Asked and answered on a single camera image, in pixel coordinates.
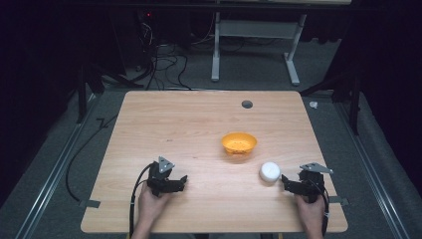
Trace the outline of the white round cup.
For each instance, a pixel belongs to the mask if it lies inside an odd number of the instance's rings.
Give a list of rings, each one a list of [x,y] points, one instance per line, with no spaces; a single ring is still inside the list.
[[[261,165],[259,174],[265,182],[273,183],[280,178],[281,170],[277,164],[269,161]]]

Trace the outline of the person's right hand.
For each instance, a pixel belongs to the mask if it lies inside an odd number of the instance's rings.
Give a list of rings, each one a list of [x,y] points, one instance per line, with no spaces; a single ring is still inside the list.
[[[313,203],[305,202],[300,195],[295,195],[299,217],[306,232],[320,232],[324,215],[324,201],[321,196]]]

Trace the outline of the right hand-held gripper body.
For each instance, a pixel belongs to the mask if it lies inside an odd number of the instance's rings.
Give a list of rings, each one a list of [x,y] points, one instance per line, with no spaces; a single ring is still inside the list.
[[[316,162],[301,165],[301,169],[300,182],[306,187],[304,197],[307,203],[314,203],[325,191],[323,174],[333,174],[333,170]]]

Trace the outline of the metal floor rail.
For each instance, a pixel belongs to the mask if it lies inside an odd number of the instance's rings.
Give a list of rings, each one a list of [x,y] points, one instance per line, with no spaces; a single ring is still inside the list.
[[[79,139],[81,132],[83,131],[88,117],[96,107],[99,97],[95,94],[91,94],[88,99],[88,110],[86,114],[76,123],[73,131],[66,141],[61,153],[59,154],[56,163],[50,172],[46,182],[41,187],[41,190],[33,203],[31,210],[26,216],[22,223],[19,231],[17,232],[14,239],[30,239],[44,214],[61,178],[65,174],[66,168],[69,166],[71,161],[71,152],[75,148],[77,140]]]
[[[349,118],[343,104],[334,103],[335,110],[344,124],[352,142],[357,150],[358,158],[363,168],[364,174],[367,178],[368,184],[374,194],[377,204],[382,211],[384,218],[393,234],[394,239],[410,239],[409,234],[398,215],[397,209],[383,185],[375,166],[371,162],[360,137],[354,133],[352,127],[349,125]]]

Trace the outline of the person's left hand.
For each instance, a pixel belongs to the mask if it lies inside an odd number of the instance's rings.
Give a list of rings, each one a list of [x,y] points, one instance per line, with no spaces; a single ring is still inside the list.
[[[151,227],[159,218],[171,197],[172,195],[168,193],[155,196],[151,189],[146,184],[143,184],[138,199],[137,225]]]

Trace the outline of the white metal desk frame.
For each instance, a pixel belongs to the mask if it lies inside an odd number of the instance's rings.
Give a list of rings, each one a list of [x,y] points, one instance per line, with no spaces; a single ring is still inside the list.
[[[240,0],[252,6],[263,2],[274,7],[342,7],[351,4],[351,0]],[[293,86],[301,82],[294,64],[294,56],[300,41],[308,14],[301,13],[297,21],[264,21],[264,20],[222,20],[220,13],[214,13],[214,52],[212,58],[211,81],[220,80],[220,39],[222,37],[243,37],[258,39],[287,39],[291,47],[285,52],[284,62]]]

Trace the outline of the dark equipment with red light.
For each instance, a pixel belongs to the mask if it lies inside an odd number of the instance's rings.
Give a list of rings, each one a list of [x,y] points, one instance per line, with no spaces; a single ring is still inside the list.
[[[114,9],[109,13],[123,67],[144,69],[154,50],[152,27],[146,13],[135,9]]]

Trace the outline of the orange plastic bowl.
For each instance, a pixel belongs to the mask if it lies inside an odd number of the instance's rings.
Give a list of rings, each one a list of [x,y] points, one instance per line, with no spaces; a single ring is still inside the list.
[[[258,141],[249,133],[231,132],[222,137],[221,143],[227,153],[247,154],[254,149]]]

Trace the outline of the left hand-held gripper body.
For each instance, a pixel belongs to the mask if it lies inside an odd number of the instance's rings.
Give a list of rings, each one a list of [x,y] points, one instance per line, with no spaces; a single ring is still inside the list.
[[[153,195],[159,196],[160,193],[175,191],[174,183],[168,179],[174,166],[174,163],[163,156],[152,163],[147,178],[147,186],[151,189]]]

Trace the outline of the black metal stand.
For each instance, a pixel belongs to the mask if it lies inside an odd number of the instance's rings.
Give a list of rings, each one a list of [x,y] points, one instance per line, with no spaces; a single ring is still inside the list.
[[[357,41],[353,37],[344,37],[321,82],[300,92],[302,97],[323,90],[333,90],[331,100],[334,103],[349,102],[348,123],[355,135],[358,135],[357,117],[360,98],[360,63]]]
[[[77,91],[79,106],[79,116],[77,123],[81,123],[88,114],[87,87],[90,87],[91,91],[96,95],[101,95],[105,91],[102,76],[110,77],[118,83],[130,88],[143,88],[143,85],[131,82],[123,76],[106,70],[97,64],[90,63],[81,65],[77,73]]]

